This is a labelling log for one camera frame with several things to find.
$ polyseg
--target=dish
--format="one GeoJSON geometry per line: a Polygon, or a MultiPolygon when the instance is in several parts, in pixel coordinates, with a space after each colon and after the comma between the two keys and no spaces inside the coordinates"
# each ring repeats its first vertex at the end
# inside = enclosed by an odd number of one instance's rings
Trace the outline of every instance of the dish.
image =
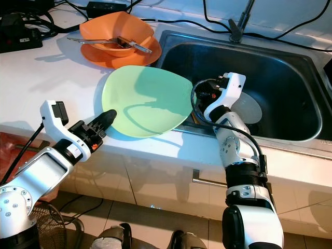
{"type": "Polygon", "coordinates": [[[154,67],[124,66],[108,77],[103,111],[115,109],[112,126],[131,137],[168,132],[191,113],[192,83],[177,74],[154,67]]]}
{"type": "MultiPolygon", "coordinates": [[[[149,24],[124,11],[93,18],[79,26],[84,39],[111,39],[121,36],[145,46],[154,34],[149,24]]],[[[135,48],[119,48],[115,44],[93,44],[115,57],[126,57],[135,52],[135,48]]]]}
{"type": "Polygon", "coordinates": [[[236,112],[244,123],[258,123],[262,118],[262,111],[257,101],[245,92],[241,92],[238,100],[232,105],[231,111],[236,112]]]}
{"type": "Polygon", "coordinates": [[[146,66],[155,62],[161,56],[161,47],[154,37],[151,37],[145,47],[153,52],[144,53],[137,50],[134,54],[127,57],[115,57],[89,44],[83,44],[81,46],[81,53],[88,61],[95,65],[117,69],[127,65],[146,66]]]}

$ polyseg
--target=green plate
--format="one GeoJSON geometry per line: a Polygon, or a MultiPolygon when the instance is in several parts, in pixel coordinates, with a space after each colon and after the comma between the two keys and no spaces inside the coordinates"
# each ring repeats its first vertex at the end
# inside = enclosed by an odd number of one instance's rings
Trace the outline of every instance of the green plate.
{"type": "Polygon", "coordinates": [[[191,113],[192,84],[166,70],[124,66],[108,77],[103,111],[115,109],[112,126],[124,135],[151,137],[170,131],[191,113]]]}

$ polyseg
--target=faucet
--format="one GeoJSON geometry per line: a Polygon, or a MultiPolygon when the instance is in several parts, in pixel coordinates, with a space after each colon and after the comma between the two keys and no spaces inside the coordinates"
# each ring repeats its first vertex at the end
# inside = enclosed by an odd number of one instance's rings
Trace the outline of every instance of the faucet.
{"type": "Polygon", "coordinates": [[[255,0],[249,0],[245,10],[241,14],[238,25],[235,24],[233,19],[229,19],[229,27],[232,31],[232,34],[229,36],[229,40],[234,43],[240,43],[242,40],[243,31],[250,17],[250,11],[253,7],[255,0]]]}

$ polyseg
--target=orange bowl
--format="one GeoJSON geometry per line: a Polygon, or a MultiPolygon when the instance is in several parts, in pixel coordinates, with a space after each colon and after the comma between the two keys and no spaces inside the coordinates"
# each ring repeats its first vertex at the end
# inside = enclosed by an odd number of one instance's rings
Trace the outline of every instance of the orange bowl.
{"type": "MultiPolygon", "coordinates": [[[[153,29],[141,19],[126,12],[115,12],[100,16],[79,26],[84,39],[111,39],[121,36],[144,46],[154,34],[153,29]]],[[[91,44],[115,57],[126,57],[135,52],[135,48],[120,48],[116,44],[91,44]]]]}

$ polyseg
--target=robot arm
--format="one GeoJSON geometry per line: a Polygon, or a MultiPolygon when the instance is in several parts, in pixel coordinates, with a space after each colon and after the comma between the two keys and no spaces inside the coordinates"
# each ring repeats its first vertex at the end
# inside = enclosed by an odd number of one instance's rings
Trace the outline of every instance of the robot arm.
{"type": "Polygon", "coordinates": [[[15,240],[20,234],[34,233],[36,220],[30,213],[37,200],[57,187],[77,162],[89,159],[103,143],[105,130],[116,117],[115,110],[109,110],[89,124],[79,121],[67,130],[63,102],[46,101],[40,113],[47,134],[56,144],[41,150],[19,169],[12,181],[0,187],[0,239],[15,240]]]}
{"type": "MultiPolygon", "coordinates": [[[[241,118],[230,110],[241,94],[245,76],[228,73],[224,78],[227,88],[206,108],[204,117],[250,134],[241,118]]],[[[225,248],[283,248],[283,230],[266,186],[264,156],[245,135],[219,127],[214,131],[228,187],[228,207],[222,219],[225,248]]]]}

